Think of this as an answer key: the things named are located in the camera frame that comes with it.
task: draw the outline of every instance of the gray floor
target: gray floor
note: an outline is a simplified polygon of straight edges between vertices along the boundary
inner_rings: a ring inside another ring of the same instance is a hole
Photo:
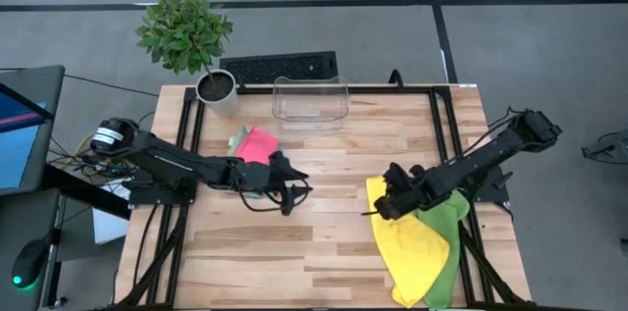
[[[129,3],[154,0],[0,0],[0,4]],[[226,11],[235,22],[226,56],[335,50],[356,81],[443,82],[429,7]],[[504,168],[526,275],[535,300],[603,310],[628,303],[624,169],[585,161],[580,147],[626,125],[628,5],[447,7],[445,21],[460,82],[480,86],[489,120],[505,108],[543,110],[564,130],[542,154]],[[140,12],[0,13],[0,66],[62,64],[68,74],[156,92],[192,83],[150,64],[136,49]],[[73,148],[101,119],[138,119],[155,98],[66,79],[55,137]],[[143,124],[148,128],[150,121]],[[120,243],[69,265],[65,310],[104,305]],[[79,293],[73,285],[89,285]]]

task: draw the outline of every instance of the towel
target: towel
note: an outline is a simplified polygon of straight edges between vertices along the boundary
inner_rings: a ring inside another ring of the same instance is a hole
[[[279,141],[260,128],[252,128],[235,150],[235,155],[244,159],[245,163],[258,162],[268,165],[271,154],[279,148]]]
[[[469,201],[458,190],[454,190],[447,201],[428,211],[417,209],[419,219],[449,243],[449,258],[447,258],[445,267],[430,291],[425,295],[425,303],[432,308],[441,309],[451,305],[451,294],[460,260],[458,221],[464,218],[467,213],[469,213]]]
[[[386,194],[383,177],[366,181],[371,211],[375,201]],[[373,235],[392,280],[392,299],[410,308],[428,292],[445,266],[449,254],[447,242],[423,224],[414,214],[384,220],[371,215]]]

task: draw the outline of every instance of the clear plastic container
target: clear plastic container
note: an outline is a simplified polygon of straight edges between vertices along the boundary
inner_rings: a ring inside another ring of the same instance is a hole
[[[284,130],[338,130],[348,113],[349,94],[344,78],[275,79],[273,116]]]

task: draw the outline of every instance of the desk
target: desk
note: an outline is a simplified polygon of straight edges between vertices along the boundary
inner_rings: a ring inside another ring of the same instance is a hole
[[[176,141],[184,86],[162,87],[152,131]],[[450,88],[464,147],[487,130],[479,91]],[[352,94],[341,130],[280,130],[271,114],[271,95],[240,96],[232,119],[206,111],[201,155],[225,155],[228,139],[242,126],[259,126],[280,139],[292,165],[310,175],[314,191],[289,217],[248,211],[233,194],[205,185],[189,209],[175,308],[237,307],[398,307],[390,297],[393,282],[375,244],[367,211],[365,180],[394,161],[440,164],[430,101],[425,94]],[[444,129],[444,104],[439,103]],[[184,147],[191,141],[190,117]],[[449,156],[453,151],[445,135]],[[264,206],[265,201],[253,202]],[[523,265],[509,216],[494,204],[476,204],[485,253],[503,279],[529,298]],[[116,297],[130,290],[140,238],[150,207],[135,209],[116,283]],[[150,263],[159,219],[149,227],[139,264]],[[476,299],[481,300],[477,267],[470,259]],[[164,265],[157,301],[163,301],[170,263]],[[458,280],[453,303],[465,303]]]

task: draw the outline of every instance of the yellow cloth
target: yellow cloth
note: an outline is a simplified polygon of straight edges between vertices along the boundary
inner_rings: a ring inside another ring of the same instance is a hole
[[[371,211],[375,201],[386,194],[383,177],[366,181]],[[428,292],[445,266],[449,244],[414,214],[398,220],[371,215],[373,235],[394,281],[392,299],[410,308]]]

